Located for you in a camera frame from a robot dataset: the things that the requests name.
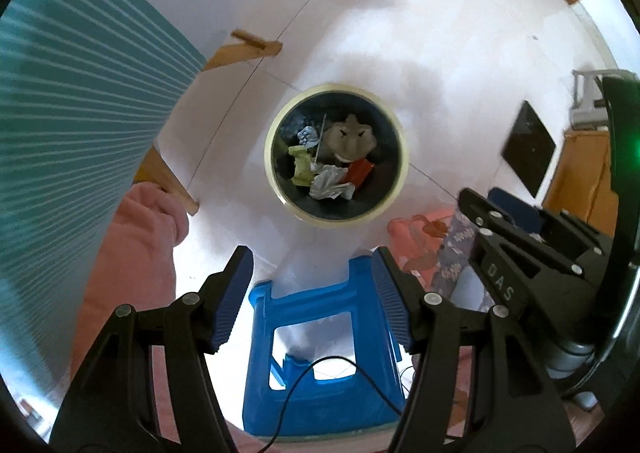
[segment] white floor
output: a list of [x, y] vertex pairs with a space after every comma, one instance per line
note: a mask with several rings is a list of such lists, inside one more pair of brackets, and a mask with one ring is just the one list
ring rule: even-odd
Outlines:
[[[163, 156], [200, 202], [175, 250], [178, 295], [223, 268], [236, 245], [255, 280], [286, 294], [344, 279], [354, 251], [385, 245], [386, 223], [454, 204], [470, 186], [532, 198], [500, 157], [524, 99], [558, 146], [571, 70], [604, 62], [564, 0], [242, 0], [238, 25], [284, 48], [276, 57], [202, 74], [159, 137]], [[398, 200], [340, 233], [296, 220], [270, 190], [262, 151], [276, 112], [316, 84], [354, 84], [393, 107], [410, 144]], [[242, 426], [252, 308], [208, 363], [225, 416]]]

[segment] pink cloth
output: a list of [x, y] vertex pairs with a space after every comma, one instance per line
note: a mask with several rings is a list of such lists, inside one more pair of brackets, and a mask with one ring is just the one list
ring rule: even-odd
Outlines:
[[389, 251], [398, 267], [413, 273], [425, 290], [437, 271], [438, 249], [449, 230], [454, 208], [429, 214], [414, 214], [411, 219], [394, 218], [386, 230], [390, 236]]
[[[84, 292], [71, 359], [71, 376], [116, 306], [148, 310], [175, 300], [174, 246], [189, 232], [189, 219], [176, 197], [150, 182], [135, 184], [109, 225]], [[162, 436], [179, 442], [164, 363], [154, 347], [154, 389]], [[264, 443], [227, 423], [239, 452], [256, 453]], [[277, 447], [270, 452], [277, 453]]]

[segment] crumpled paper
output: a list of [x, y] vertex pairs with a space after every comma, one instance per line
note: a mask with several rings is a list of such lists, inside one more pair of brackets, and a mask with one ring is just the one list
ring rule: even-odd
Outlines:
[[304, 146], [306, 149], [313, 148], [320, 143], [318, 132], [313, 126], [305, 126], [301, 129], [298, 132], [298, 140], [300, 141], [300, 146]]
[[346, 184], [340, 184], [340, 180], [347, 174], [347, 168], [338, 168], [337, 166], [325, 165], [322, 166], [320, 174], [314, 178], [309, 189], [309, 196], [316, 200], [322, 200], [324, 198], [337, 198], [342, 196], [347, 200], [351, 200], [353, 192], [356, 190], [356, 186], [351, 182]]

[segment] wooden stick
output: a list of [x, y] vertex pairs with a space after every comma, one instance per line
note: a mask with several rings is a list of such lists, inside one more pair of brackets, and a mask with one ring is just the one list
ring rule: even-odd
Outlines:
[[231, 35], [242, 40], [242, 43], [222, 45], [213, 57], [207, 61], [202, 71], [212, 68], [225, 67], [233, 63], [248, 61], [249, 59], [276, 56], [282, 50], [279, 41], [265, 41], [244, 30], [234, 30]]
[[200, 207], [191, 197], [187, 189], [180, 183], [155, 147], [146, 152], [145, 158], [136, 173], [136, 181], [147, 181], [158, 184], [167, 193], [174, 194], [191, 216]]

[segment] blue gripper pad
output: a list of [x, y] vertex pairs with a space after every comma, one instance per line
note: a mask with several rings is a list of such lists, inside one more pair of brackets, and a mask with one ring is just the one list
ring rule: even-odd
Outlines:
[[253, 274], [254, 253], [239, 245], [226, 263], [225, 270], [207, 277], [198, 292], [204, 298], [202, 306], [210, 347], [207, 353], [215, 353], [229, 340]]
[[386, 247], [379, 247], [373, 253], [371, 269], [394, 336], [408, 353], [418, 353], [417, 343], [428, 337], [428, 328], [420, 307], [424, 289], [415, 276], [398, 269]]

